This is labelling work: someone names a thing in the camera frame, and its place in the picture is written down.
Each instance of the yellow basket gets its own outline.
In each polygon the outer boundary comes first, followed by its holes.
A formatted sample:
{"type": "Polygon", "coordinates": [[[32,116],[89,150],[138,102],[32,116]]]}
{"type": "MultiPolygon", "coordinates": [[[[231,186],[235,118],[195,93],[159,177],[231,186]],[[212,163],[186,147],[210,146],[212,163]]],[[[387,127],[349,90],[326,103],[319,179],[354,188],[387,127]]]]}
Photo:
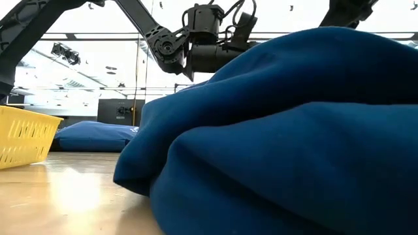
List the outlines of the yellow basket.
{"type": "Polygon", "coordinates": [[[61,120],[0,106],[0,169],[45,161],[61,120]]]}

